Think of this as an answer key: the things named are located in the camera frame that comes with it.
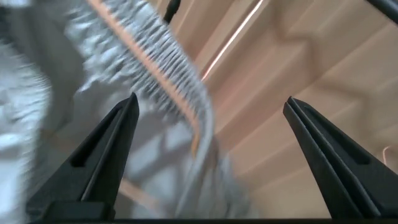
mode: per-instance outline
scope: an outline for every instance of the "gray fabric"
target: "gray fabric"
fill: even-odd
[[[105,3],[195,110],[201,127],[197,157],[190,157],[192,130],[174,102],[92,8],[82,0],[41,1],[12,11],[13,39],[50,80],[53,101],[44,128],[68,144],[54,149],[53,138],[41,137],[28,194],[134,91],[140,118],[126,178],[162,202],[164,217],[255,217],[228,158],[219,155],[206,89],[167,26],[145,1]],[[157,217],[135,204],[126,216]]]

